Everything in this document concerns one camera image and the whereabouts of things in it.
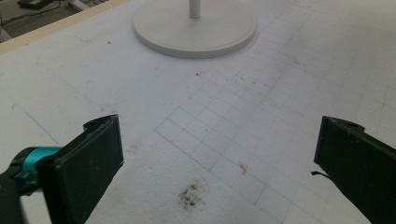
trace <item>black cable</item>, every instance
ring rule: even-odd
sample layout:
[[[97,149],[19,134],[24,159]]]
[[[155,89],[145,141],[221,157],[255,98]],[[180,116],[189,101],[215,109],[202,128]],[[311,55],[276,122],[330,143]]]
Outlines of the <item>black cable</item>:
[[[19,17],[11,18],[11,19],[9,19],[8,21],[5,21],[4,23],[1,22],[1,23],[0,23],[0,26],[3,27],[4,25],[7,25],[7,24],[9,24],[9,23],[11,23],[11,22],[13,22],[13,21],[17,21],[17,20],[20,20],[20,19],[25,18],[25,17],[38,16],[38,15],[41,15],[41,14],[43,14],[43,13],[46,13],[46,12],[55,10],[55,9],[59,8],[59,7],[61,6],[61,4],[62,4],[61,1],[58,1],[58,2],[59,2],[59,4],[58,4],[58,6],[56,6],[56,7],[50,8],[50,6],[49,6],[49,8],[46,9],[46,10],[44,10],[44,11],[40,11],[40,12],[37,12],[37,13],[27,13],[27,14],[21,15],[21,16],[19,16]]]
[[[330,178],[329,175],[325,175],[325,174],[323,174],[323,173],[321,173],[321,172],[319,172],[319,171],[312,171],[312,172],[311,172],[311,175],[323,175],[324,177],[326,177],[326,178],[332,180],[332,179]]]
[[[4,38],[1,36],[2,31],[3,31],[3,17],[1,16],[1,13],[0,13],[0,37],[1,37],[0,43],[4,42]]]

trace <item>grid pattern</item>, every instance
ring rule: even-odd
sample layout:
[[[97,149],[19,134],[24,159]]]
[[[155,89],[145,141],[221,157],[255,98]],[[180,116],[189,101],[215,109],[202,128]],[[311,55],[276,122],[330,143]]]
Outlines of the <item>grid pattern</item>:
[[[396,146],[396,3],[246,0],[259,25],[253,42],[192,61],[137,41],[131,12],[144,2],[0,56],[2,123],[25,130],[24,141],[61,145],[80,123],[120,114],[125,166],[92,223],[369,223],[310,171],[324,115]],[[33,60],[21,66],[22,54]],[[186,215],[177,195],[197,176],[219,200]]]
[[[382,8],[365,4],[293,2],[157,133],[279,223],[369,223],[331,182],[309,173],[318,169],[324,115],[396,145],[395,49],[391,36],[370,30],[384,34],[390,24],[364,26]]]

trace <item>debris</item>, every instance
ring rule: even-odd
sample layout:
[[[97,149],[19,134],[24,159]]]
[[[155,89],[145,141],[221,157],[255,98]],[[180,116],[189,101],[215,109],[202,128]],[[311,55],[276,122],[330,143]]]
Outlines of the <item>debris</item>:
[[[190,185],[178,195],[180,199],[179,204],[181,204],[187,211],[192,211],[193,208],[203,202],[202,199],[197,195],[199,190],[199,183]]]
[[[244,164],[240,164],[239,167],[244,171],[242,175],[246,175],[248,173],[248,167]]]

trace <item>teal robot part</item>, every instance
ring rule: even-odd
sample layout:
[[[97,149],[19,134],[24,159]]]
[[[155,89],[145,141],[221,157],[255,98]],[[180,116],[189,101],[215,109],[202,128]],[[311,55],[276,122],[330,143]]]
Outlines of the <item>teal robot part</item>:
[[[0,223],[27,224],[20,197],[42,190],[54,224],[82,224],[123,165],[118,115],[94,119],[65,147],[28,147],[0,174]]]

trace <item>stain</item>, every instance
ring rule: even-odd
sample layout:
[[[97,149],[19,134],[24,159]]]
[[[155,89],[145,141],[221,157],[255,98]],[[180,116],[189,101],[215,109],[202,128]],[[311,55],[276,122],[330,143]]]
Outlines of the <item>stain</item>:
[[[137,155],[138,153],[142,152],[145,148],[142,146],[140,140],[132,142],[131,145],[125,150],[127,153]]]
[[[194,208],[204,203],[202,198],[199,197],[202,191],[203,186],[201,183],[196,182],[191,184],[178,195],[178,203],[181,204],[183,209],[192,212]]]
[[[244,164],[240,164],[239,167],[243,170],[242,175],[247,175],[248,174],[248,167]]]

